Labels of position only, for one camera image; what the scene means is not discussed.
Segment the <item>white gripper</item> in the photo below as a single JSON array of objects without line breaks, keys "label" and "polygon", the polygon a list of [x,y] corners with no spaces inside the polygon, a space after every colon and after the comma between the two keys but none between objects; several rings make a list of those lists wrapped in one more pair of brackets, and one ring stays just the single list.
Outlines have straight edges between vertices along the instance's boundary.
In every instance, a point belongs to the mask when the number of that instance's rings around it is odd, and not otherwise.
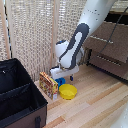
[{"label": "white gripper", "polygon": [[65,83],[65,79],[61,77],[69,76],[79,71],[79,66],[75,66],[73,69],[62,69],[60,66],[55,66],[50,69],[50,73],[53,79],[60,78],[60,84]]}]

